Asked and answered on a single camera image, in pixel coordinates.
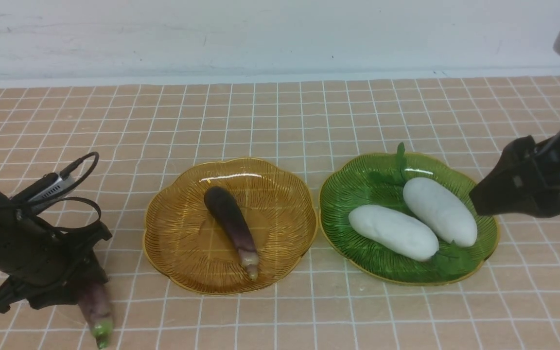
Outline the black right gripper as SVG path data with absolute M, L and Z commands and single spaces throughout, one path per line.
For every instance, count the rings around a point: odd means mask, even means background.
M 560 215 L 560 131 L 536 142 L 516 138 L 504 147 L 491 172 L 469 193 L 478 215 Z

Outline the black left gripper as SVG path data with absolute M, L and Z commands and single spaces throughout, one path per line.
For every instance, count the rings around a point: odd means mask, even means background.
M 60 304 L 106 305 L 108 281 L 94 247 L 112 234 L 99 219 L 84 227 L 55 227 L 0 192 L 0 313 L 26 300 L 40 310 Z

